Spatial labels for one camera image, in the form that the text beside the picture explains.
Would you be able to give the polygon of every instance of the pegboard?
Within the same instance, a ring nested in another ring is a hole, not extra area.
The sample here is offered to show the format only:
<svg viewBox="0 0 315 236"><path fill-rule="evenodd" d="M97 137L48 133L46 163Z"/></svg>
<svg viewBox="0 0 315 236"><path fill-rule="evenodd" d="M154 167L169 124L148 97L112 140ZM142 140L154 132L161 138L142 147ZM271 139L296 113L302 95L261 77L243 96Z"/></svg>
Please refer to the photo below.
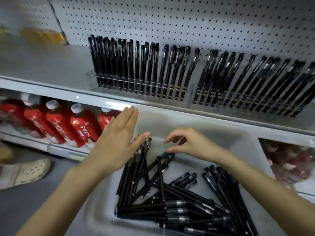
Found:
<svg viewBox="0 0 315 236"><path fill-rule="evenodd" d="M90 34L315 59L315 0L51 0L71 45Z"/></svg>
<svg viewBox="0 0 315 236"><path fill-rule="evenodd" d="M20 30L23 27L61 32L60 25L48 0L1 0L10 11L2 18L5 26Z"/></svg>

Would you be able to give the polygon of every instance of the gray floor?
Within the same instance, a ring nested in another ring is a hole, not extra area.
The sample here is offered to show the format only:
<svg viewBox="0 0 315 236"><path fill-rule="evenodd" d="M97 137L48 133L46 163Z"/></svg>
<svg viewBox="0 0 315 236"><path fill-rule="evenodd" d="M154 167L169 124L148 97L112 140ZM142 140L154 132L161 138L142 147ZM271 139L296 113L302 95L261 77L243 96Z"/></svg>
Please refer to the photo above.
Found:
<svg viewBox="0 0 315 236"><path fill-rule="evenodd" d="M0 235L3 236L14 235L57 188L67 171L77 164L70 159L50 157L19 146L11 146L11 148L18 152L16 162L48 157L52 159L53 167L48 175L37 182L0 191ZM84 225L83 210L82 208L77 214L66 236L100 236L93 234Z"/></svg>

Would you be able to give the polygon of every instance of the plastic bottle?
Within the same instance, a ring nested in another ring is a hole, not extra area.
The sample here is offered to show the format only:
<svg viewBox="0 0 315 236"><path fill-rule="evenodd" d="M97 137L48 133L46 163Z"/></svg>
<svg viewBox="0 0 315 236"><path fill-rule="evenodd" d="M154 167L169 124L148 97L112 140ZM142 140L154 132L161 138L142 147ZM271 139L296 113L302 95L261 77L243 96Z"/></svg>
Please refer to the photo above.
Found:
<svg viewBox="0 0 315 236"><path fill-rule="evenodd" d="M100 127L97 124L94 113L84 109L83 105L76 103L71 106L73 115L70 123L80 135L89 149L94 147L94 144L101 135Z"/></svg>
<svg viewBox="0 0 315 236"><path fill-rule="evenodd" d="M44 138L45 135L24 116L25 104L20 100L8 99L1 105L1 110L10 115L12 126L21 134L30 134L34 138Z"/></svg>
<svg viewBox="0 0 315 236"><path fill-rule="evenodd" d="M24 101L27 106L24 110L24 116L31 120L47 138L53 143L63 144L65 139L57 131L57 129L47 121L46 114L48 108L45 105L40 104L40 96L32 98L31 101Z"/></svg>
<svg viewBox="0 0 315 236"><path fill-rule="evenodd" d="M54 125L68 144L73 147L83 146L84 142L70 124L72 115L70 108L59 104L55 99L48 101L46 107L50 109L46 114L46 119Z"/></svg>
<svg viewBox="0 0 315 236"><path fill-rule="evenodd" d="M101 108L102 111L97 117L97 121L100 124L100 127L102 130L106 127L106 125L109 123L109 121L112 119L112 117L117 117L120 114L120 111L112 110L109 108Z"/></svg>

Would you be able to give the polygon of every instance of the beverage bottle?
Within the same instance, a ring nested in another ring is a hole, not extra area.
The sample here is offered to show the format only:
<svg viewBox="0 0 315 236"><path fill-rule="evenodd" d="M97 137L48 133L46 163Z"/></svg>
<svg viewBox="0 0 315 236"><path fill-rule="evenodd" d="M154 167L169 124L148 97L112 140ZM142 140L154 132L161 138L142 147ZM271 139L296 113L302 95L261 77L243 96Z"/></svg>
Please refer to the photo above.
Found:
<svg viewBox="0 0 315 236"><path fill-rule="evenodd" d="M46 103L49 111L46 114L46 119L58 130L63 138L70 146L81 147L84 142L77 134L76 130L70 124L72 112L69 107L61 105L57 100L50 100Z"/></svg>
<svg viewBox="0 0 315 236"><path fill-rule="evenodd" d="M20 100L8 99L1 105L3 112L10 115L13 127L21 134L30 134L34 138L44 138L45 135L24 116L25 104Z"/></svg>
<svg viewBox="0 0 315 236"><path fill-rule="evenodd" d="M71 106L73 115L70 123L80 135L89 149L92 149L101 135L100 127L97 124L94 113L84 109L83 105L76 103Z"/></svg>
<svg viewBox="0 0 315 236"><path fill-rule="evenodd" d="M102 111L97 117L97 121L100 124L100 127L102 130L106 127L106 125L109 123L109 121L112 119L112 117L117 117L120 114L120 111L112 110L109 108L101 108Z"/></svg>
<svg viewBox="0 0 315 236"><path fill-rule="evenodd" d="M46 114L48 108L40 103L40 96L34 97L31 101L24 101L26 108L24 116L38 127L42 133L53 143L63 144L65 139L57 131L57 129L47 121Z"/></svg>

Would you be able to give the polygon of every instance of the white plastic tray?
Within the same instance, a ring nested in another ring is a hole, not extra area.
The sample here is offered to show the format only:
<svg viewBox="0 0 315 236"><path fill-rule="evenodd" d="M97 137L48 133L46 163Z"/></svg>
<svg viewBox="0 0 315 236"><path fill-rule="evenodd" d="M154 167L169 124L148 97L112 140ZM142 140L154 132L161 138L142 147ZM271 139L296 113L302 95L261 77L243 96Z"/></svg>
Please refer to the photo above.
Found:
<svg viewBox="0 0 315 236"><path fill-rule="evenodd" d="M157 155L162 154L168 146L172 145L172 143L163 144L163 139L172 130L177 127L194 127L220 146L273 177L258 139L242 129L223 124L217 119L208 117L160 108L148 110L143 107L139 108L135 135L145 131L152 132L152 145L147 155L148 164L150 164ZM219 202L201 176L203 168L210 164L210 162L198 160L186 154L176 154L169 169L163 173L163 178L166 183L169 183L186 171L196 172L198 184L192 186L191 190ZM114 216L114 209L118 200L115 194L122 171L121 169L104 179L90 195L84 213L84 220L87 225L96 233L105 235L175 235L176 233L173 231L159 229L158 225L153 222L121 220ZM151 177L155 172L156 169L154 168L149 176ZM142 181L139 183L138 189L143 186ZM152 188L151 193L144 199L155 192L156 189ZM242 187L241 192L260 236L286 235L273 218Z"/></svg>

